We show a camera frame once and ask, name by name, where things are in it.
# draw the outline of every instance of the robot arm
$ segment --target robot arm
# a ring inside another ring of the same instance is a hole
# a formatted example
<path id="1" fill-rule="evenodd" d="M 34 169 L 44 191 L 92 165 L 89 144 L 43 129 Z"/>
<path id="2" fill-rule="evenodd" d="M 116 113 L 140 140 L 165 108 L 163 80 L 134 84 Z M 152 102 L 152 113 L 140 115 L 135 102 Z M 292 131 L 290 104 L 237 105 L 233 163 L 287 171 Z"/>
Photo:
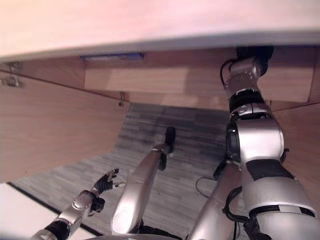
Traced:
<path id="1" fill-rule="evenodd" d="M 300 182 L 282 165 L 284 135 L 257 87 L 272 52 L 270 46 L 238 48 L 238 59 L 229 68 L 224 86 L 230 109 L 226 150 L 231 160 L 240 162 L 249 217 L 230 215 L 228 206 L 224 212 L 244 223 L 251 240 L 320 239 L 317 212 Z"/>
<path id="2" fill-rule="evenodd" d="M 31 240 L 66 240 L 69 238 L 89 214 L 92 216 L 95 212 L 102 211 L 105 200 L 99 196 L 102 192 L 113 188 L 113 178 L 118 172 L 119 169 L 109 171 L 94 184 L 90 191 L 82 191 L 68 208 L 47 227 L 32 236 Z"/>

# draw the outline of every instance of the white surface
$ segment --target white surface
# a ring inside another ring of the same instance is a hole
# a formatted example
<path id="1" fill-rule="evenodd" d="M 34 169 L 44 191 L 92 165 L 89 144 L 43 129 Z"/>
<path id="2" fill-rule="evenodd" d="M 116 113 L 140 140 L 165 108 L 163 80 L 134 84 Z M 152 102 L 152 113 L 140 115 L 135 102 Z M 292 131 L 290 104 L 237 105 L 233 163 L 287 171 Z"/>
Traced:
<path id="1" fill-rule="evenodd" d="M 6 183 L 0 184 L 0 196 L 0 239 L 28 239 L 57 217 L 54 212 Z M 79 228 L 69 239 L 93 237 L 91 233 Z"/>

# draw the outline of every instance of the hinge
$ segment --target hinge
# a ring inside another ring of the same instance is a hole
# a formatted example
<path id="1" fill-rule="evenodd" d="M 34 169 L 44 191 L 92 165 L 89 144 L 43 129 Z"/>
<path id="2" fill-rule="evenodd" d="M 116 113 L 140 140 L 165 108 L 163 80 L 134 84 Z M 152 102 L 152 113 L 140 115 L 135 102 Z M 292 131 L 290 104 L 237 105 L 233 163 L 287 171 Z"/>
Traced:
<path id="1" fill-rule="evenodd" d="M 19 74 L 22 70 L 22 62 L 15 61 L 6 63 L 9 68 L 10 76 L 0 78 L 1 85 L 13 88 L 23 88 L 24 84 L 19 80 Z"/>

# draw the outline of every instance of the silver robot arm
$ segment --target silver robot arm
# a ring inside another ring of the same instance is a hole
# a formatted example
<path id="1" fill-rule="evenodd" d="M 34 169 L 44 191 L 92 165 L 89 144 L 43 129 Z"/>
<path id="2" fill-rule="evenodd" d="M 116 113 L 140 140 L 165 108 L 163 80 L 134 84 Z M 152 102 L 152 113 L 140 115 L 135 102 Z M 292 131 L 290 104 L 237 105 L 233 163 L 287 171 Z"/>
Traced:
<path id="1" fill-rule="evenodd" d="M 119 169 L 113 169 L 102 176 L 91 188 L 90 191 L 82 191 L 60 215 L 52 221 L 47 227 L 39 230 L 31 237 L 31 240 L 66 240 L 81 225 L 89 214 L 100 212 L 104 208 L 105 200 L 100 198 L 100 194 L 104 191 L 124 183 L 113 183 Z"/>
<path id="2" fill-rule="evenodd" d="M 167 155 L 173 151 L 176 138 L 174 127 L 168 127 L 163 144 L 154 146 L 128 177 L 116 205 L 111 228 L 114 234 L 141 232 L 142 217 L 148 203 L 157 170 L 166 168 Z"/>
<path id="3" fill-rule="evenodd" d="M 188 240 L 227 239 L 230 223 L 221 216 L 222 208 L 229 220 L 243 223 L 251 240 L 320 239 L 317 212 L 300 182 L 282 165 L 287 152 L 284 135 L 258 89 L 258 78 L 266 73 L 272 53 L 271 46 L 237 48 L 238 59 L 229 61 L 229 78 L 224 83 L 221 77 L 229 100 L 230 124 L 226 129 L 226 168 L 216 188 L 231 190 L 236 183 L 235 175 L 230 174 L 232 164 L 240 166 L 241 186 L 228 195 L 213 191 Z M 249 217 L 235 215 L 232 209 L 241 191 Z"/>

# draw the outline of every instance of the silver metal casing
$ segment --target silver metal casing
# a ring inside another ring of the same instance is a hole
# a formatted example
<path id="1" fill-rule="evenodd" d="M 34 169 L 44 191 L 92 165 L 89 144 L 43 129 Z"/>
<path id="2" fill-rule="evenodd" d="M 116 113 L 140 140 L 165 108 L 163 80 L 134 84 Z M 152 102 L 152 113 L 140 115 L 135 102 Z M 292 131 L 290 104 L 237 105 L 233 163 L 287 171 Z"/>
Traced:
<path id="1" fill-rule="evenodd" d="M 169 147 L 158 145 L 141 161 L 126 186 L 115 208 L 111 228 L 115 234 L 127 234 L 141 221 L 158 170 L 161 154 Z"/>
<path id="2" fill-rule="evenodd" d="M 229 192 L 239 187 L 241 173 L 238 166 L 228 164 L 223 170 L 222 175 L 206 201 L 200 214 L 198 215 L 193 229 L 187 240 L 226 240 L 233 228 L 230 221 L 222 212 L 226 204 Z M 238 208 L 238 198 L 235 198 L 230 209 L 236 213 Z"/>

